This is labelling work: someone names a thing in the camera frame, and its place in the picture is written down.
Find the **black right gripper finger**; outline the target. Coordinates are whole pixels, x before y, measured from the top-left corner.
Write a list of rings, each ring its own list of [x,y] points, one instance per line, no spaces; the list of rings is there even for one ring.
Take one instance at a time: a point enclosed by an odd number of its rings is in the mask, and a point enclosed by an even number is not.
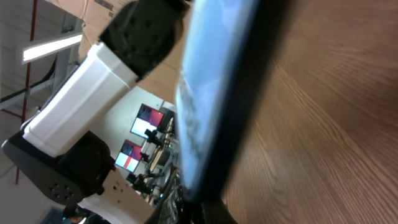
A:
[[[237,224],[222,199],[191,203],[183,198],[182,190],[179,176],[173,174],[152,213],[152,224]]]

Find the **blue screen smartphone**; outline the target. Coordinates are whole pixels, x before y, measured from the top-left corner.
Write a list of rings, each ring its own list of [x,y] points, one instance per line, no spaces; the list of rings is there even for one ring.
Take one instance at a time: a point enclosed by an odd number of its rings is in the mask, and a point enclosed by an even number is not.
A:
[[[219,197],[280,42],[289,0],[193,3],[175,105],[183,194]]]

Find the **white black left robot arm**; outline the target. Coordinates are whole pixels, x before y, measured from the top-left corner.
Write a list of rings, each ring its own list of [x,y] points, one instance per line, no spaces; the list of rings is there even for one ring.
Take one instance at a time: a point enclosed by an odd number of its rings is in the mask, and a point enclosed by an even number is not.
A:
[[[48,199],[110,223],[145,223],[153,214],[90,126],[168,56],[188,8],[181,0],[126,4],[44,108],[3,143],[5,155]]]

